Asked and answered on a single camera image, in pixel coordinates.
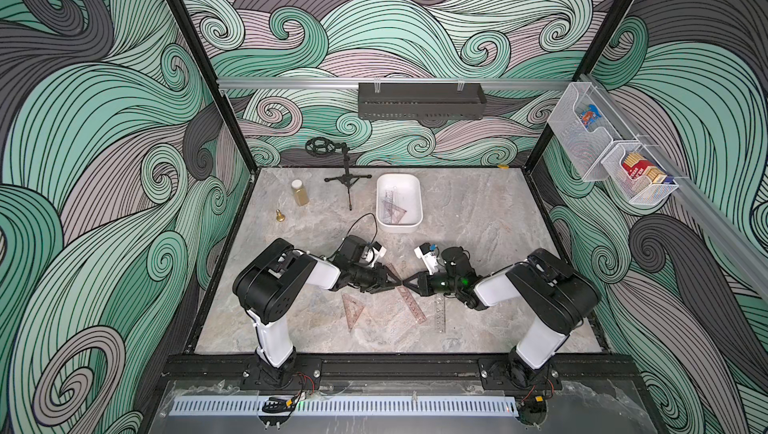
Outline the long pink ruler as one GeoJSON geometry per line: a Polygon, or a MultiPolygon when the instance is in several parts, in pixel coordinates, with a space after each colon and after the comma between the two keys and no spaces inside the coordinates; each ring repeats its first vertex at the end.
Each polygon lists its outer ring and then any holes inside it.
{"type": "MultiPolygon", "coordinates": [[[[391,271],[393,276],[398,280],[402,281],[402,278],[397,271],[397,269],[390,263],[386,263],[385,266],[391,271]]],[[[412,295],[412,291],[408,288],[404,287],[402,282],[396,286],[396,291],[400,294],[402,300],[404,301],[406,307],[414,317],[417,324],[424,324],[427,321],[427,317],[424,314],[423,310],[415,300],[415,298],[412,295]]]]}

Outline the clear semicircle protractor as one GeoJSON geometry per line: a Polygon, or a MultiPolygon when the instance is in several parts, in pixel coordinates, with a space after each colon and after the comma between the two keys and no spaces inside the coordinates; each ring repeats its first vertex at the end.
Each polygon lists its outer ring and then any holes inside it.
{"type": "Polygon", "coordinates": [[[389,200],[384,199],[382,205],[382,220],[386,224],[395,224],[397,209],[396,206],[389,200]]]}

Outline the white plastic storage box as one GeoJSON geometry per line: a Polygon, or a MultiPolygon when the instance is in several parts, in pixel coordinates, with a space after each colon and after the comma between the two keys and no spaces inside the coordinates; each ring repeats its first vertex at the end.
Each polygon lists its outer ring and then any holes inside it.
{"type": "Polygon", "coordinates": [[[424,219],[420,180],[412,174],[387,173],[378,177],[376,184],[376,220],[388,233],[410,234],[418,230],[424,219]],[[399,225],[386,224],[382,220],[382,201],[385,191],[396,189],[398,204],[407,210],[399,225]]]}

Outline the long clear ruler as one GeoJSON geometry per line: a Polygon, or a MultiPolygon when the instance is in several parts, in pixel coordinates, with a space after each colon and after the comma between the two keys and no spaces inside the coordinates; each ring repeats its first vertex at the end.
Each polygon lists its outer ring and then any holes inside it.
{"type": "Polygon", "coordinates": [[[438,333],[446,332],[445,298],[440,295],[434,300],[434,326],[438,333]]]}

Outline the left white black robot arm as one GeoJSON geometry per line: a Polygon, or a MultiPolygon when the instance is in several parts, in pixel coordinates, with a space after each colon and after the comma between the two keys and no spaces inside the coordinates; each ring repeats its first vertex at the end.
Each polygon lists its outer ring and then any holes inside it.
{"type": "Polygon", "coordinates": [[[280,370],[295,354],[286,315],[305,286],[332,292],[353,287],[367,294],[400,286],[401,279],[381,262],[385,253],[377,241],[355,235],[346,236],[330,256],[312,254],[283,238],[272,241],[232,285],[253,322],[260,360],[280,370]]]}

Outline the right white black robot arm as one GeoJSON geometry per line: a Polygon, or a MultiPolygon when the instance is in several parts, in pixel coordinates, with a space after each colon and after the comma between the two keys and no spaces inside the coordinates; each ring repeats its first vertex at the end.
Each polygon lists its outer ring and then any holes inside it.
{"type": "Polygon", "coordinates": [[[525,301],[534,321],[510,353],[511,370],[519,379],[541,371],[601,300],[590,281],[543,248],[488,276],[478,275],[468,252],[458,246],[437,254],[426,243],[415,253],[426,269],[405,278],[403,285],[421,297],[450,296],[476,311],[525,301]]]}

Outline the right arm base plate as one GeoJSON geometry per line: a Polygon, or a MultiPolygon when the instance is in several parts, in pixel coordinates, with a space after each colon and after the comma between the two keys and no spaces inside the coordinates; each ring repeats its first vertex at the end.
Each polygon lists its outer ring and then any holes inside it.
{"type": "Polygon", "coordinates": [[[562,388],[558,376],[554,375],[553,364],[547,361],[541,368],[533,369],[524,361],[509,357],[481,357],[478,360],[480,378],[485,389],[522,392],[533,389],[556,391],[562,388]]]}

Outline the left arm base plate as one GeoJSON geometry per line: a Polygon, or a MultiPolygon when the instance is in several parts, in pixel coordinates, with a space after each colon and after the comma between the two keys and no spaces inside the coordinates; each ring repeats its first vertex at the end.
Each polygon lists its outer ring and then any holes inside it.
{"type": "Polygon", "coordinates": [[[290,357],[282,366],[251,356],[242,374],[241,387],[263,392],[314,391],[322,374],[322,360],[317,356],[290,357]]]}

